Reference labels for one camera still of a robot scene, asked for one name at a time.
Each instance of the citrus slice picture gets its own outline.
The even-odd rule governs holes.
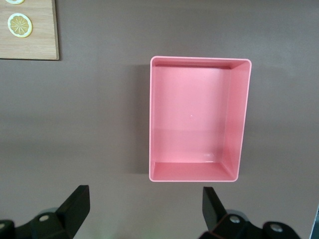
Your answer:
[[[8,19],[10,32],[17,37],[27,37],[32,32],[31,20],[22,13],[14,13]]]
[[[24,2],[24,0],[6,0],[10,4],[18,5]]]

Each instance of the pink container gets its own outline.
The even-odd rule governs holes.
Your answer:
[[[152,58],[151,181],[237,180],[250,72],[248,59]]]

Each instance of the silver bolt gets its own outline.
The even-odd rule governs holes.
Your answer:
[[[48,220],[48,219],[49,219],[49,216],[48,216],[48,215],[44,215],[44,216],[42,216],[42,217],[39,218],[39,221],[40,221],[40,222],[44,222],[44,221],[46,221],[46,220]]]
[[[272,230],[274,230],[275,232],[277,232],[277,233],[282,233],[283,232],[283,228],[280,225],[278,225],[278,224],[271,224],[270,228]]]
[[[232,223],[240,223],[240,219],[237,217],[237,216],[231,216],[229,218],[229,220],[232,222]]]

